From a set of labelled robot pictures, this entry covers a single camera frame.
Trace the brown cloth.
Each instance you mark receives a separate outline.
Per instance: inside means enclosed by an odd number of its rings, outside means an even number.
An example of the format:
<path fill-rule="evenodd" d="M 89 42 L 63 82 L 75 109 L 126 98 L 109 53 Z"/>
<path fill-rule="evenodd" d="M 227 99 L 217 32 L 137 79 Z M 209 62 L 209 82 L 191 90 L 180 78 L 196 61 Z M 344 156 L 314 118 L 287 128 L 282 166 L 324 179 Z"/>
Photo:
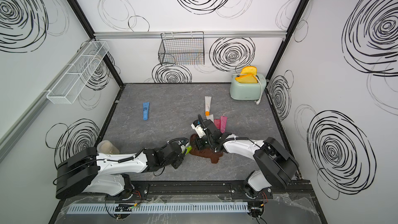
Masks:
<path fill-rule="evenodd" d="M 212 164 L 217 164 L 220 160 L 220 158 L 224 155 L 224 152 L 215 152 L 211 148 L 205 148 L 202 150 L 198 149 L 198 146 L 195 143 L 195 139 L 199 137 L 197 134 L 193 134 L 190 136 L 190 146 L 191 150 L 189 151 L 189 154 L 193 156 L 198 156 L 202 158 L 208 158 L 210 159 Z"/>

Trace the crimson pink toothpaste tube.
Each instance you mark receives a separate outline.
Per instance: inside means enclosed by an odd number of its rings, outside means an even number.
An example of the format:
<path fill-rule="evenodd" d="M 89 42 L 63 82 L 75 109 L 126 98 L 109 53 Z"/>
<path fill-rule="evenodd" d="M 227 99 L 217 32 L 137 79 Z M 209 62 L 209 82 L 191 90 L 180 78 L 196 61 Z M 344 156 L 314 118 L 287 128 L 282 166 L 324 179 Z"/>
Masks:
<path fill-rule="evenodd" d="M 216 126 L 218 129 L 220 129 L 220 127 L 221 127 L 221 120 L 220 120 L 220 119 L 215 119 L 215 120 L 214 120 L 214 124 L 215 124 L 215 126 Z"/>

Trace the green toothpaste tube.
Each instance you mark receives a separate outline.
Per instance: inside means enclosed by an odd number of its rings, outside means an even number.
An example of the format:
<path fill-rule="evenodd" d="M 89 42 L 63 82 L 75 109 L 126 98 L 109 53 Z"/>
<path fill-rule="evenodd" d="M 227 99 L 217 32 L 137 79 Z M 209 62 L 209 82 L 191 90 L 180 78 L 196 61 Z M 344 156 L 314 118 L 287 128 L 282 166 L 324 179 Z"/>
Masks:
<path fill-rule="evenodd" d="M 188 147 L 186 148 L 185 154 L 186 154 L 186 155 L 189 154 L 191 150 L 192 150 L 192 147 L 191 147 L 191 146 L 188 146 Z"/>

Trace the white pink-cap toothpaste tube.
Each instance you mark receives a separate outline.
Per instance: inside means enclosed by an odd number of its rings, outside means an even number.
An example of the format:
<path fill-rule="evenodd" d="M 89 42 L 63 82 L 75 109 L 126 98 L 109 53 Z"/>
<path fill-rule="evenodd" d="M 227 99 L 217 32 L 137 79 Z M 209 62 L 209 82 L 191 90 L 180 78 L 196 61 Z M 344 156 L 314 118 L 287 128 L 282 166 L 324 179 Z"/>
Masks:
<path fill-rule="evenodd" d="M 206 116 L 206 119 L 207 119 L 207 120 L 214 121 L 214 116 L 213 116 L 213 115 L 208 115 L 208 116 Z"/>

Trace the magenta toothpaste tube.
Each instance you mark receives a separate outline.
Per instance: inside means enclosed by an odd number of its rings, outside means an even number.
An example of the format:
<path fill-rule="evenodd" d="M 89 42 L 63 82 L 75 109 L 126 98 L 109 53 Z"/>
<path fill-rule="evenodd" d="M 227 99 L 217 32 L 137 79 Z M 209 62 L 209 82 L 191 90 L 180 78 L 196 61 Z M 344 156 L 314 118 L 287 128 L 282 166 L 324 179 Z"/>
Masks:
<path fill-rule="evenodd" d="M 228 118 L 226 116 L 220 117 L 220 131 L 222 133 L 225 133 L 225 131 L 226 131 L 227 121 L 228 121 Z"/>

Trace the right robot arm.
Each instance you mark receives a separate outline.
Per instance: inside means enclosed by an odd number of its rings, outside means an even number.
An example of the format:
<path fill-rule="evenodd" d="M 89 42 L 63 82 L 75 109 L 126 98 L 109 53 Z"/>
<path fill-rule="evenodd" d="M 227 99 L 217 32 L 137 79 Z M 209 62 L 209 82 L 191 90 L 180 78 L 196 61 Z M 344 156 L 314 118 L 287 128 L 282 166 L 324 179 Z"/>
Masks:
<path fill-rule="evenodd" d="M 209 148 L 215 153 L 238 154 L 256 162 L 259 169 L 250 173 L 243 187 L 246 196 L 251 199 L 264 189 L 286 189 L 299 169 L 294 156 L 274 138 L 253 140 L 230 132 L 222 133 L 211 120 L 203 120 L 201 116 L 191 127 L 198 135 L 195 145 L 199 150 Z"/>

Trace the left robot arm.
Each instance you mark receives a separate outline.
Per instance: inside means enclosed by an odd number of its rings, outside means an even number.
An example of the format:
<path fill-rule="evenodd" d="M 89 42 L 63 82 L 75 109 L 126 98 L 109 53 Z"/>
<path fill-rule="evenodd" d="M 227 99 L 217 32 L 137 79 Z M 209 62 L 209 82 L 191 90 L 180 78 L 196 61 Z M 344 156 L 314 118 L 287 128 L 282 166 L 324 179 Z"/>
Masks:
<path fill-rule="evenodd" d="M 154 149 L 143 148 L 137 153 L 110 155 L 87 148 L 57 166 L 56 198 L 71 198 L 92 192 L 117 196 L 131 194 L 134 186 L 129 174 L 150 173 L 183 162 L 190 143 L 187 138 L 168 141 Z"/>

